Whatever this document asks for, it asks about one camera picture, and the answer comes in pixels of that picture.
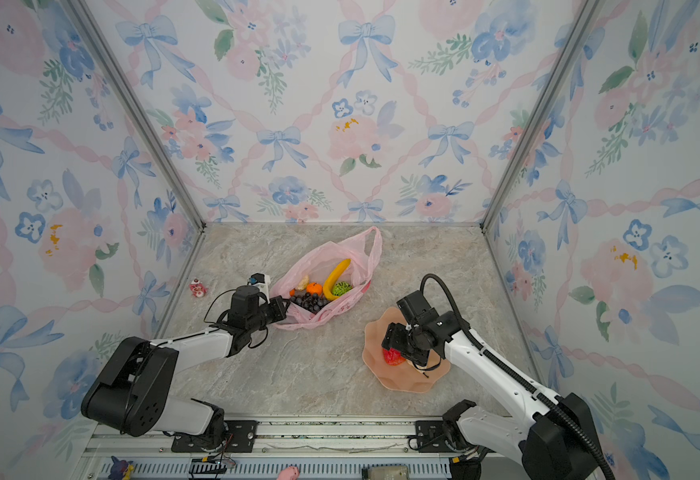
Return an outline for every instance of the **green textured ball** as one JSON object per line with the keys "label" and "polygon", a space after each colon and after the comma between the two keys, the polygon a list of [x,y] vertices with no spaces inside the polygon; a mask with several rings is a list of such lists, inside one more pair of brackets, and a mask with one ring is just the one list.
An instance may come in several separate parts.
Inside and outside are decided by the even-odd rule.
{"label": "green textured ball", "polygon": [[342,296],[350,290],[352,290],[352,286],[349,283],[339,282],[331,289],[331,293],[334,293],[336,296]]}

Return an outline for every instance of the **black corrugated cable sleeve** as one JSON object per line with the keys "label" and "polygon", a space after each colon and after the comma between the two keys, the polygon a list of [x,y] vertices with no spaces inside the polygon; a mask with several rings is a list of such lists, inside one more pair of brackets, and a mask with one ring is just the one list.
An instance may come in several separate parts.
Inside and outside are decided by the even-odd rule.
{"label": "black corrugated cable sleeve", "polygon": [[[464,332],[464,335],[467,337],[468,340],[470,340],[470,343],[472,343],[476,348],[479,350],[483,350],[485,345],[480,343],[472,333],[470,333],[470,324],[462,318],[461,313],[459,312],[459,308],[457,307],[457,303],[454,301],[453,296],[451,295],[451,291],[448,289],[446,286],[446,283],[444,283],[441,280],[441,277],[435,274],[427,274],[422,277],[422,283],[420,283],[419,286],[419,291],[424,294],[424,284],[427,283],[427,280],[429,279],[435,280],[438,285],[441,286],[441,290],[443,290],[443,293],[446,294],[446,298],[448,299],[449,304],[451,305],[451,310],[453,311],[453,314],[457,317],[457,321],[459,322],[459,325]],[[509,367],[508,364],[500,360],[496,355],[494,355],[492,352],[489,350],[483,350],[483,355],[485,355],[491,362],[498,366],[503,372],[507,373],[510,378],[518,382],[526,391],[529,393],[537,393],[537,388],[533,385],[531,385],[527,379],[524,379],[521,375],[518,374],[515,370]],[[572,420],[569,416],[566,415],[566,413],[556,405],[555,402],[547,398],[542,392],[540,392],[537,395],[537,398],[547,407],[552,411],[559,419],[561,422],[563,422],[566,427],[577,437],[577,439],[580,441],[583,447],[585,447],[585,450],[593,456],[595,459],[595,462],[598,464],[600,467],[601,471],[604,473],[604,477],[606,477],[606,480],[615,480],[614,478],[614,473],[611,471],[611,467],[609,466],[608,462],[606,462],[606,459],[604,458],[604,454],[601,452],[600,448],[596,447],[595,443],[593,443],[593,440],[590,439],[590,437],[585,434],[584,430],[580,428],[580,426],[576,425],[576,422]]]}

